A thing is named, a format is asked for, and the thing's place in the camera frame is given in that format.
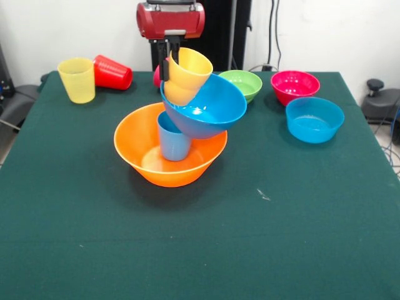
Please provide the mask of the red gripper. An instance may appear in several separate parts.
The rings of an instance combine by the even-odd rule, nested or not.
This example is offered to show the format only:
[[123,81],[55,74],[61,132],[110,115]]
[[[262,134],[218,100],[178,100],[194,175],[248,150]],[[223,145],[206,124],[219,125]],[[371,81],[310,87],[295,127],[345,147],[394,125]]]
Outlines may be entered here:
[[[142,37],[157,41],[159,78],[169,80],[169,36],[184,39],[201,36],[205,25],[205,10],[200,2],[140,2],[136,9],[136,21]],[[179,64],[181,38],[170,37],[173,60]]]

